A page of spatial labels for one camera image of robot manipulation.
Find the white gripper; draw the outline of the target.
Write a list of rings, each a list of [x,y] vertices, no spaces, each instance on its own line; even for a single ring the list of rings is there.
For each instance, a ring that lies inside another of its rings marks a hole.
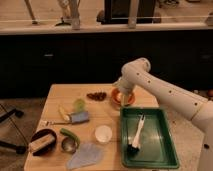
[[[129,101],[133,96],[133,90],[135,85],[125,78],[119,78],[113,85],[119,90],[121,93],[121,105],[128,106]]]

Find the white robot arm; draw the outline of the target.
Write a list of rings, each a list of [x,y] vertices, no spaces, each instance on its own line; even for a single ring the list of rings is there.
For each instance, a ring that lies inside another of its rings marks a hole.
[[[151,64],[138,58],[122,66],[114,83],[127,97],[135,86],[142,87],[170,105],[204,133],[197,171],[213,171],[213,101],[161,80],[149,73]]]

